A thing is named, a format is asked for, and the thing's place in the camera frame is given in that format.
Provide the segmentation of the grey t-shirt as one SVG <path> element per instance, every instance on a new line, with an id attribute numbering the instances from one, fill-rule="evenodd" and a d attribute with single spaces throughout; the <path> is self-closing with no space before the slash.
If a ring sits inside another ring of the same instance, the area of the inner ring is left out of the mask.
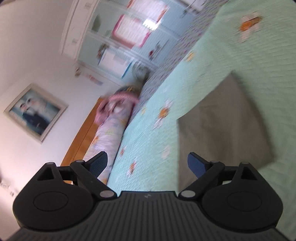
<path id="1" fill-rule="evenodd" d="M 256 169 L 275 160 L 263 117 L 234 72 L 178 118 L 178 137 L 178 191 L 196 180 L 188 167 L 190 152 L 226 166 L 249 162 Z"/>

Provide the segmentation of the wooden headboard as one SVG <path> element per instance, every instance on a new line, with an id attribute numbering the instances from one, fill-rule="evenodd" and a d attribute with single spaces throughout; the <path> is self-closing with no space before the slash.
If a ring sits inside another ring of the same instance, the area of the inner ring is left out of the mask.
<path id="1" fill-rule="evenodd" d="M 86 117 L 83 125 L 79 129 L 77 135 L 74 137 L 61 166 L 69 166 L 76 160 L 83 160 L 89 146 L 91 145 L 98 125 L 94 122 L 96 117 L 96 111 L 99 105 L 104 101 L 104 97 L 100 97 L 91 112 Z"/>

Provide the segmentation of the pink fuzzy blanket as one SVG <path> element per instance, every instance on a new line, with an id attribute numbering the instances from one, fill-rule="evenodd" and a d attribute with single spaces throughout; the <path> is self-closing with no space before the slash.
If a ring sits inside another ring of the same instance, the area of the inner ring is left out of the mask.
<path id="1" fill-rule="evenodd" d="M 132 93 L 119 92 L 105 98 L 98 106 L 94 122 L 102 124 L 108 116 L 114 111 L 117 106 L 120 106 L 125 101 L 135 105 L 138 103 L 138 97 Z"/>

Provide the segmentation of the framed wedding photo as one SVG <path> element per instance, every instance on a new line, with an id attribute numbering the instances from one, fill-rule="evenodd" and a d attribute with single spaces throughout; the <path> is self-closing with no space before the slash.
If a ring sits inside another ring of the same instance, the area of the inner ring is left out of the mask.
<path id="1" fill-rule="evenodd" d="M 42 143 L 68 104 L 31 83 L 4 110 L 26 133 Z"/>

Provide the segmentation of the colourful patterned pillow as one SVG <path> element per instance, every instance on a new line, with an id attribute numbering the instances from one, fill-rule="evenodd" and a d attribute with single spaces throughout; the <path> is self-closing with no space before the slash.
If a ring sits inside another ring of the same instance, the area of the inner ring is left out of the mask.
<path id="1" fill-rule="evenodd" d="M 141 93 L 141 89 L 133 85 L 127 85 L 119 88 L 115 93 L 121 93 L 121 92 L 132 93 L 136 96 L 139 96 Z"/>

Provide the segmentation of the white standing fan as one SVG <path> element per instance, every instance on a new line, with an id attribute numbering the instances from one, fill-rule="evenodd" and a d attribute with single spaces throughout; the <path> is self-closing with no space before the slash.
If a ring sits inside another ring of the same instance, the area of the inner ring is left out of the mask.
<path id="1" fill-rule="evenodd" d="M 150 73 L 151 70 L 140 61 L 136 61 L 132 66 L 133 77 L 141 85 L 144 85 L 146 83 L 150 76 Z"/>

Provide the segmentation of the floral bed sheet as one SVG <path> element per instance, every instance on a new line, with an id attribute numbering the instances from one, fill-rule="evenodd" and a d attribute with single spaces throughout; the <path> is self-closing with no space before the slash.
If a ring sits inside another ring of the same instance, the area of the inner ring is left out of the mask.
<path id="1" fill-rule="evenodd" d="M 159 66 L 159 68 L 144 84 L 144 87 L 140 93 L 139 102 L 133 109 L 133 116 L 144 107 L 145 103 L 156 92 L 156 90 L 170 75 L 173 69 L 202 37 L 217 15 L 219 9 L 226 3 L 227 0 L 206 2 L 204 9 L 197 14 L 185 33 L 177 41 L 177 44 L 175 44 L 173 48 L 170 49 L 168 56 L 164 60 L 164 63 Z"/>

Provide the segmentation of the white sliding door wardrobe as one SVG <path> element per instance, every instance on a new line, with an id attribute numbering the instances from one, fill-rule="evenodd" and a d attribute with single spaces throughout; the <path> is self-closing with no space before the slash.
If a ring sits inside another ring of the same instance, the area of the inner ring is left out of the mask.
<path id="1" fill-rule="evenodd" d="M 74 1 L 59 51 L 78 67 L 123 85 L 136 61 L 154 73 L 205 1 Z"/>

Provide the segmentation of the mint quilted bee bedspread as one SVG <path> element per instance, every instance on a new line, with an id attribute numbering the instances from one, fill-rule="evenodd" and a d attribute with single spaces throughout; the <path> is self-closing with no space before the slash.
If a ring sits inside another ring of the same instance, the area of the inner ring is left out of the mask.
<path id="1" fill-rule="evenodd" d="M 283 202 L 278 229 L 295 239 L 295 2 L 229 1 L 128 125 L 111 170 L 115 192 L 179 190 L 178 119 L 234 73 L 275 151 L 259 169 Z"/>

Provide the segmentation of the hanging wall ornament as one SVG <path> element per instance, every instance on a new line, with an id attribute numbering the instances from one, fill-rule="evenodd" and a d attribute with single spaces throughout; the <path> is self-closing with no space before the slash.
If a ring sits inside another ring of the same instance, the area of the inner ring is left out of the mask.
<path id="1" fill-rule="evenodd" d="M 77 67 L 75 68 L 75 71 L 74 71 L 74 76 L 75 77 L 79 77 L 79 76 L 83 76 L 85 77 L 86 79 L 92 81 L 93 83 L 99 85 L 99 86 L 102 86 L 103 85 L 103 82 L 98 80 L 97 78 L 95 78 L 93 75 L 85 72 L 81 67 Z"/>

